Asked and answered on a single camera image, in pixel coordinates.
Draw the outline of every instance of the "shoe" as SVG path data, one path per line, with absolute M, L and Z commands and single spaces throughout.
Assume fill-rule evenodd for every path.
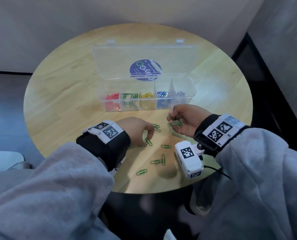
M 11 166 L 8 170 L 11 169 L 31 169 L 32 165 L 26 161 L 18 162 L 17 164 Z
M 197 216 L 206 216 L 211 209 L 210 205 L 208 205 L 207 207 L 197 205 L 194 190 L 192 191 L 192 196 L 191 196 L 191 200 L 189 202 L 189 207 L 190 207 L 191 211 Z

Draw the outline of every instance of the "blue sticker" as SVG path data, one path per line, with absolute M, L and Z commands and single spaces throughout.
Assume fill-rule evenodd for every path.
M 145 78 L 136 78 L 140 81 L 153 81 L 155 79 L 158 79 L 158 75 L 161 74 L 162 68 L 160 64 L 153 60 L 138 60 L 130 66 L 130 75 L 132 77 L 145 76 Z

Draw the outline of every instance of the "clear plastic box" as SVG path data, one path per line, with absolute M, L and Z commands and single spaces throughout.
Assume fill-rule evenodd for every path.
M 196 47 L 177 39 L 174 45 L 106 45 L 93 48 L 102 79 L 98 99 L 106 112 L 170 109 L 189 104 L 196 95 L 188 74 Z

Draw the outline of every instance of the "gray sleeve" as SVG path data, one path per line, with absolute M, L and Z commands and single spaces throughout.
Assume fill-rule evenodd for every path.
M 105 166 L 80 145 L 68 142 L 23 183 L 0 195 L 0 235 L 11 239 L 73 239 L 95 231 L 92 223 L 114 184 Z M 103 234 L 103 239 L 117 238 Z
M 237 191 L 278 239 L 297 238 L 297 152 L 279 136 L 251 128 L 216 157 Z

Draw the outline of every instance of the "wooden tabletop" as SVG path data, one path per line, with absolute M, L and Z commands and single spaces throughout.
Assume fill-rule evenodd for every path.
M 174 145 L 190 138 L 175 134 L 166 120 L 168 110 L 106 113 L 96 98 L 98 81 L 92 47 L 115 39 L 117 44 L 174 44 L 184 38 L 197 46 L 197 62 L 189 75 L 197 95 L 190 104 L 212 113 L 229 113 L 250 125 L 253 112 L 250 88 L 240 69 L 215 45 L 176 28 L 158 24 L 119 24 L 98 28 L 60 45 L 37 67 L 26 89 L 24 116 L 28 132 L 45 157 L 67 141 L 75 141 L 87 127 L 105 119 L 135 116 L 160 125 L 153 146 L 130 149 L 115 175 L 114 192 L 158 193 L 192 184 L 214 173 L 204 169 L 201 176 L 185 178 L 174 153 Z M 171 145 L 163 149 L 160 145 Z M 150 164 L 165 154 L 166 164 Z M 204 156 L 205 165 L 219 168 L 213 157 Z M 136 172 L 147 173 L 136 176 Z

